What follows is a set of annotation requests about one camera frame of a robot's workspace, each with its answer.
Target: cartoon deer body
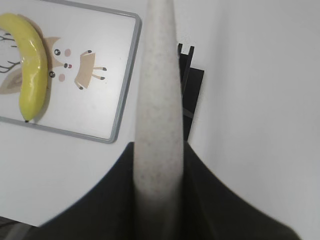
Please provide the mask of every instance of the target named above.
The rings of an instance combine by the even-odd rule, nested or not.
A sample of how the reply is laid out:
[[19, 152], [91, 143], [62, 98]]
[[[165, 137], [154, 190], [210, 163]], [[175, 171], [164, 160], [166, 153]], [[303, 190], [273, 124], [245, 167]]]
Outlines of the cartoon deer body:
[[[58, 78], [60, 82], [63, 82], [66, 80], [66, 75], [64, 73], [57, 74], [58, 72], [61, 72], [59, 70], [65, 69], [65, 70], [72, 70], [74, 69], [74, 66], [70, 64], [68, 61], [68, 57], [71, 56], [72, 51], [70, 48], [65, 49], [64, 51], [62, 49], [56, 48], [55, 44], [57, 41], [59, 41], [60, 37], [43, 37], [43, 33], [40, 29], [40, 27], [31, 21], [30, 19], [26, 18], [28, 22], [32, 24], [32, 26], [37, 30], [38, 34], [42, 38], [43, 45], [46, 50], [47, 58], [48, 58], [48, 73], [50, 78], [54, 80], [55, 78]], [[11, 47], [16, 48], [14, 40], [11, 38], [9, 33], [5, 33], [4, 36], [0, 36], [0, 41], [10, 41], [12, 43]], [[86, 50], [84, 53], [82, 53], [79, 56], [79, 70], [78, 73], [74, 79], [75, 85], [78, 87], [79, 90], [83, 90], [84, 88], [87, 89], [89, 87], [89, 84], [91, 82], [92, 78], [98, 79], [98, 80], [105, 80], [106, 78], [104, 76], [99, 76], [94, 74], [94, 72], [97, 71], [107, 71], [106, 67], [96, 67], [95, 66], [96, 61], [96, 54], [92, 52], [91, 50]], [[0, 74], [10, 74], [6, 77], [6, 79], [3, 81], [3, 83], [0, 86], [0, 94], [13, 94], [20, 92], [21, 89], [21, 83], [22, 83], [22, 73], [21, 69], [17, 68], [13, 70], [16, 66], [20, 65], [20, 62], [12, 62], [7, 61], [8, 66], [1, 66], [0, 65]]]

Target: deer antler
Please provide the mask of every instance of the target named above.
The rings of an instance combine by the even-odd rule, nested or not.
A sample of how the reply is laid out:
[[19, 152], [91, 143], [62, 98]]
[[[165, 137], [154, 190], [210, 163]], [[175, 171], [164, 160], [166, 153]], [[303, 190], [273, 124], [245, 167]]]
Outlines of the deer antler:
[[[11, 36], [10, 33], [5, 33], [4, 35], [5, 36]], [[0, 41], [4, 41], [4, 40], [15, 41], [14, 39], [8, 38], [8, 37], [5, 37], [5, 36], [0, 36]]]
[[17, 66], [17, 65], [20, 64], [20, 62], [12, 62], [12, 61], [7, 61], [7, 62], [8, 62], [9, 64], [11, 64], [11, 66], [6, 67], [6, 66], [1, 66], [1, 65], [0, 65], [0, 68], [6, 69], [5, 71], [0, 71], [0, 73], [5, 74], [5, 73], [9, 72], [11, 69], [13, 69], [15, 66]]

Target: black bracket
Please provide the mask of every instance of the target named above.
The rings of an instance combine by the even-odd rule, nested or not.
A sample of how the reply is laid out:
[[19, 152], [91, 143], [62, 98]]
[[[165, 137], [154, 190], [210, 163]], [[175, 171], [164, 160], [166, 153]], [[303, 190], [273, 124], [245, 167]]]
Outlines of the black bracket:
[[181, 53], [182, 46], [182, 43], [179, 43], [178, 56], [183, 105], [183, 138], [185, 141], [187, 141], [194, 119], [205, 71], [191, 67], [191, 61], [194, 55], [195, 47], [191, 46], [189, 49], [189, 54], [186, 55]]

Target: gray frame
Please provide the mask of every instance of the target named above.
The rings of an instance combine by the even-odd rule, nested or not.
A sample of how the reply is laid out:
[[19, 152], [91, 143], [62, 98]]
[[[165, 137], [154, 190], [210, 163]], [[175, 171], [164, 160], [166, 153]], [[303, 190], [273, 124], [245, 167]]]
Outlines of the gray frame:
[[88, 9], [88, 10], [93, 10], [93, 11], [98, 11], [98, 12], [116, 14], [116, 15], [126, 16], [126, 17], [130, 17], [130, 18], [135, 19], [135, 26], [134, 26], [132, 42], [131, 42], [131, 46], [130, 46], [130, 52], [129, 52], [129, 56], [128, 56], [128, 61], [126, 63], [125, 74], [124, 74], [123, 83], [122, 83], [122, 87], [121, 87], [118, 106], [117, 106], [116, 113], [115, 113], [115, 118], [113, 121], [111, 135], [110, 135], [109, 139], [106, 139], [106, 138], [96, 137], [96, 136], [87, 135], [87, 134], [83, 134], [83, 133], [79, 133], [79, 132], [63, 130], [60, 128], [37, 125], [35, 123], [25, 123], [24, 121], [11, 119], [8, 117], [3, 117], [3, 116], [0, 116], [0, 121], [5, 122], [5, 123], [9, 123], [9, 124], [15, 124], [15, 125], [19, 125], [19, 126], [29, 127], [29, 128], [33, 128], [33, 129], [37, 129], [37, 130], [43, 130], [43, 131], [47, 131], [47, 132], [51, 132], [51, 133], [63, 134], [63, 135], [76, 137], [76, 138], [80, 138], [80, 139], [91, 140], [91, 141], [95, 141], [95, 142], [99, 142], [99, 143], [111, 144], [111, 143], [115, 142], [118, 138], [118, 133], [120, 130], [122, 116], [123, 116], [123, 112], [124, 112], [125, 105], [126, 105], [126, 99], [127, 99], [127, 95], [128, 95], [130, 80], [131, 80], [131, 76], [132, 76], [132, 72], [133, 72], [133, 68], [134, 68], [134, 63], [135, 63], [135, 59], [136, 59], [136, 53], [137, 53], [137, 49], [138, 49], [138, 43], [139, 43], [139, 38], [140, 38], [140, 33], [141, 33], [141, 28], [142, 28], [141, 18], [136, 13], [132, 13], [132, 12], [114, 10], [114, 9], [110, 9], [110, 8], [93, 6], [93, 5], [88, 5], [88, 4], [84, 4], [84, 3], [77, 3], [77, 2], [67, 1], [67, 0], [39, 0], [39, 1], [50, 2], [50, 3], [55, 3], [55, 4], [62, 4], [62, 5], [66, 5], [66, 6], [72, 6], [72, 7], [76, 7], [76, 8]]

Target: banana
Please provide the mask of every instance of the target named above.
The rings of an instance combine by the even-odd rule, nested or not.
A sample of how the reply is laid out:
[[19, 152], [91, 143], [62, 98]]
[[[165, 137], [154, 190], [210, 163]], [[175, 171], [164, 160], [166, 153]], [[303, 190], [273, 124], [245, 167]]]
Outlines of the banana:
[[0, 15], [0, 29], [10, 33], [21, 55], [22, 85], [20, 112], [26, 122], [32, 120], [45, 102], [48, 85], [48, 60], [37, 31], [22, 16]]

